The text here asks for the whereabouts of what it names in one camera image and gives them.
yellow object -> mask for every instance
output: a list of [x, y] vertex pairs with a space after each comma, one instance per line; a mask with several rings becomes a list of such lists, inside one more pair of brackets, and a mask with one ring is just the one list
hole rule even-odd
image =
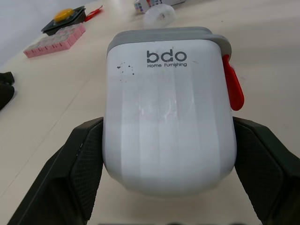
[[71, 8], [64, 9], [64, 10], [60, 11], [58, 14], [56, 14], [56, 16], [53, 18], [53, 20], [55, 22], [63, 21], [65, 19], [67, 19], [68, 17], [70, 17], [73, 13], [74, 13], [74, 10]]

gray lid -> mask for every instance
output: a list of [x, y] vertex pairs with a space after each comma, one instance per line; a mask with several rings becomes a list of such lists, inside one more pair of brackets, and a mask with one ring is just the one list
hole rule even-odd
[[222, 56], [231, 56], [229, 41], [217, 34], [213, 34], [205, 27], [176, 27], [152, 30], [129, 30], [117, 34], [108, 46], [107, 54], [115, 46], [152, 41], [176, 41], [176, 40], [210, 40], [219, 45]]

red latch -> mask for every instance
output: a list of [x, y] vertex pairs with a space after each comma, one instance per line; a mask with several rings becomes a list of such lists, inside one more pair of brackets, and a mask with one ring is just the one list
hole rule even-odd
[[243, 90], [234, 69], [229, 64], [229, 55], [222, 58], [227, 83], [230, 106], [234, 111], [240, 110], [245, 102]]
[[84, 21], [87, 22], [87, 21], [89, 21], [91, 18], [93, 18], [94, 16], [96, 16], [97, 14], [101, 13], [102, 7], [103, 7], [103, 6], [101, 6], [100, 8], [97, 8], [96, 10], [94, 10], [94, 11], [92, 11], [92, 12], [90, 12], [90, 13], [86, 16], [86, 18], [85, 18]]

table surface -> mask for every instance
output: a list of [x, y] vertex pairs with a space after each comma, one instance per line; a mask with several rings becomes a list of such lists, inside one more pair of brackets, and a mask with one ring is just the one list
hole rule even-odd
[[[70, 50], [33, 59], [21, 52], [1, 69], [13, 72], [16, 95], [0, 111], [0, 224], [72, 129], [104, 115], [108, 44], [121, 31], [142, 29], [143, 15], [132, 0], [96, 1], [86, 12], [102, 4]], [[268, 126], [300, 157], [300, 1], [187, 0], [175, 8], [171, 27], [204, 26], [230, 41], [246, 100], [234, 116]], [[260, 223], [235, 171], [214, 190], [177, 200], [130, 193], [104, 171], [89, 225], [173, 221]]]

pink pill organizer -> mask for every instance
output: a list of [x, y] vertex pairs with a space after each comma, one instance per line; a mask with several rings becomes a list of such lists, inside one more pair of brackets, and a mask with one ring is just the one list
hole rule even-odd
[[44, 37], [36, 44], [26, 48], [24, 54], [28, 58], [32, 58], [70, 49], [84, 32], [85, 27], [82, 23], [61, 28], [55, 35]]

